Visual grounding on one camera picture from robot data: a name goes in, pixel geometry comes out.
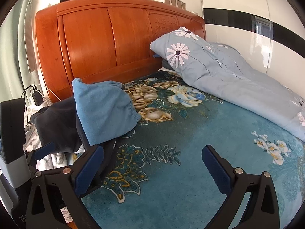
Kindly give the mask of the light blue fleece pants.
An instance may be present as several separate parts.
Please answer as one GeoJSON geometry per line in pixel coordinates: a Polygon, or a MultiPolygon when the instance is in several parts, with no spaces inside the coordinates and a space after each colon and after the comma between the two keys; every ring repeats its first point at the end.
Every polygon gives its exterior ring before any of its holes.
{"type": "Polygon", "coordinates": [[[76,113],[89,142],[97,145],[131,131],[141,119],[123,85],[116,81],[72,81],[76,113]]]}

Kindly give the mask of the dark navy fleece jacket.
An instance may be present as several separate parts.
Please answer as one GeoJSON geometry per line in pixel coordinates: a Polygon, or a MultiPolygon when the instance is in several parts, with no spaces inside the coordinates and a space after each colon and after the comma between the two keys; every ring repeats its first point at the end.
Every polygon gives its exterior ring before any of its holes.
{"type": "Polygon", "coordinates": [[[76,114],[74,97],[45,106],[30,117],[41,146],[53,143],[55,149],[38,161],[40,170],[61,168],[73,163],[74,153],[84,152],[90,145],[76,114]]]}

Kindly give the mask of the black charger plug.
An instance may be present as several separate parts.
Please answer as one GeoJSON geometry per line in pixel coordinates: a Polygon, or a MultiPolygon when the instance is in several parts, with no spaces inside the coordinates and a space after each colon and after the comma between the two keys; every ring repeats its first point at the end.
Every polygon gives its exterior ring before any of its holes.
{"type": "Polygon", "coordinates": [[[44,103],[43,96],[37,89],[34,89],[31,96],[36,106],[40,106],[44,103]]]}

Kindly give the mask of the teal floral bed blanket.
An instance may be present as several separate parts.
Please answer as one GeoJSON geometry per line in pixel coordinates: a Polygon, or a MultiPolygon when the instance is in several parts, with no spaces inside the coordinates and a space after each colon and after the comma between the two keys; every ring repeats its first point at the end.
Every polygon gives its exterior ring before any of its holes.
{"type": "Polygon", "coordinates": [[[202,161],[211,145],[249,174],[268,171],[280,226],[304,201],[304,143],[265,118],[165,71],[126,83],[141,115],[114,169],[82,198],[101,228],[204,228],[225,200],[202,161]]]}

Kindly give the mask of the light blue daisy quilt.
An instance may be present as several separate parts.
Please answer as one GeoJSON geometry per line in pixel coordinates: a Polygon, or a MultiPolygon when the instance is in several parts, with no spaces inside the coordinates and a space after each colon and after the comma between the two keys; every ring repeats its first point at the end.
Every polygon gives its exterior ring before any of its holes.
{"type": "Polygon", "coordinates": [[[208,42],[182,26],[154,40],[150,49],[188,85],[252,111],[304,140],[304,99],[253,69],[234,48],[208,42]]]}

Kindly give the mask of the orange wooden headboard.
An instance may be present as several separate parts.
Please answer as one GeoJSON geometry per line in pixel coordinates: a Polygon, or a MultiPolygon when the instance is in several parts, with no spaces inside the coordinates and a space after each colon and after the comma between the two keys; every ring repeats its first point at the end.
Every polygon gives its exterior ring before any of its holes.
{"type": "Polygon", "coordinates": [[[70,0],[35,16],[39,66],[52,102],[72,96],[72,81],[121,83],[156,72],[150,44],[184,26],[205,38],[202,17],[153,0],[70,0]]]}

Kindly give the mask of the white black-striped wardrobe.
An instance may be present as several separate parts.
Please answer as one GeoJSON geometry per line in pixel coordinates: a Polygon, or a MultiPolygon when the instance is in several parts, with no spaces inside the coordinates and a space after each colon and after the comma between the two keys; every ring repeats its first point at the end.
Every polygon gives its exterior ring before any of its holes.
{"type": "Polygon", "coordinates": [[[206,39],[304,96],[304,25],[287,0],[203,0],[206,39]]]}

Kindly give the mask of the grey wall switch panel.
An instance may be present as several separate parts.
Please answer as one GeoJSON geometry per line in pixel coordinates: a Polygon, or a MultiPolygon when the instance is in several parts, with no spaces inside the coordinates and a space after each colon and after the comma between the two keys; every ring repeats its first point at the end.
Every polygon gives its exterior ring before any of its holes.
{"type": "Polygon", "coordinates": [[[164,3],[186,10],[186,3],[181,0],[163,0],[164,3]]]}

